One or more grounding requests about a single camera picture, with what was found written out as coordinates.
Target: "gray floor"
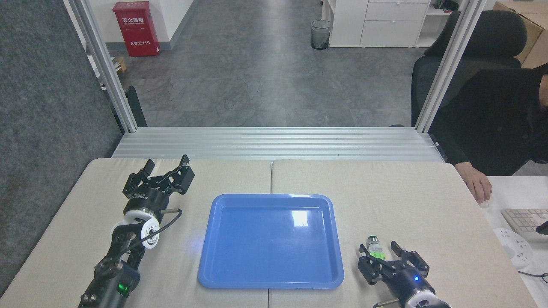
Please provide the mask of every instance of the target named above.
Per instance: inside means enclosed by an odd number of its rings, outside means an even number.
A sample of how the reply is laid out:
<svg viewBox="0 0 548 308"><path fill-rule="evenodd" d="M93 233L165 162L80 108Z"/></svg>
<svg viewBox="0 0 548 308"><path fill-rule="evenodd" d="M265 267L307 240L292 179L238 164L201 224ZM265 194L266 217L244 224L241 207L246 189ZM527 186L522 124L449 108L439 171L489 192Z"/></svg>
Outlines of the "gray floor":
<svg viewBox="0 0 548 308"><path fill-rule="evenodd" d="M200 0L173 50L125 57L122 85L136 87L149 126L409 126L423 50L314 50L321 9L319 0Z"/></svg>

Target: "plastic tray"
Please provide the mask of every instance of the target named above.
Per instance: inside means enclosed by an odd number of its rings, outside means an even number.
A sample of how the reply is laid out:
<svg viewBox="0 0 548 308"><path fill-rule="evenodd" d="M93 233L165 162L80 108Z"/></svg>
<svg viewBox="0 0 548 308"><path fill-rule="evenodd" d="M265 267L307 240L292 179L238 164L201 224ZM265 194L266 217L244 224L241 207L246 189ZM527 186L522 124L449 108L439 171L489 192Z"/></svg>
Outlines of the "plastic tray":
<svg viewBox="0 0 548 308"><path fill-rule="evenodd" d="M218 196L198 279L208 288L338 287L344 273L331 200L322 195Z"/></svg>

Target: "trash can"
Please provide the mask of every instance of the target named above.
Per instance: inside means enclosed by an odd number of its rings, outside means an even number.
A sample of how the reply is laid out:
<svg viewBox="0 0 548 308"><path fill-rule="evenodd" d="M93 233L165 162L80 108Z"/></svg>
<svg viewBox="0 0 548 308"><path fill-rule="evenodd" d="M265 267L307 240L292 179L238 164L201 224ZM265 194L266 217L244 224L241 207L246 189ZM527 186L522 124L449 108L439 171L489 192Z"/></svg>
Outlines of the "trash can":
<svg viewBox="0 0 548 308"><path fill-rule="evenodd" d="M129 56L160 53L148 1L118 2L112 11L116 14Z"/></svg>
<svg viewBox="0 0 548 308"><path fill-rule="evenodd" d="M312 25L312 48L326 49L329 47L329 34L333 25L331 21L315 20L310 23Z"/></svg>

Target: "gray wall panel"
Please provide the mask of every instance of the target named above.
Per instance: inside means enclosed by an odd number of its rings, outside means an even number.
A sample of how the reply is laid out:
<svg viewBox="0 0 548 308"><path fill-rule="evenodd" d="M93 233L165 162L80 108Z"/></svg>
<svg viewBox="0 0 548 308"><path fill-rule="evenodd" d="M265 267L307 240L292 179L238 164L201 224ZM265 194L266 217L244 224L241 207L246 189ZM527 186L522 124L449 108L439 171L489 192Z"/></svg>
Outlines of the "gray wall panel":
<svg viewBox="0 0 548 308"><path fill-rule="evenodd" d="M63 2L1 0L0 294L86 165L120 138Z"/></svg>

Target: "fire extinguisher box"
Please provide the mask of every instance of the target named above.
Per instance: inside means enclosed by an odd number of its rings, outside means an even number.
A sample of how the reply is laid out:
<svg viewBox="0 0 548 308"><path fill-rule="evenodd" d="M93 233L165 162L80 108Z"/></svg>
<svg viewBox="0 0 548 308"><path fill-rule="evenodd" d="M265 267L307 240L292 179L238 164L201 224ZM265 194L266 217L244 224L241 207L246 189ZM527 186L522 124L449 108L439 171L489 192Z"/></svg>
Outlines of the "fire extinguisher box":
<svg viewBox="0 0 548 308"><path fill-rule="evenodd" d="M148 1L118 2L112 11L116 14L129 56L160 53Z"/></svg>

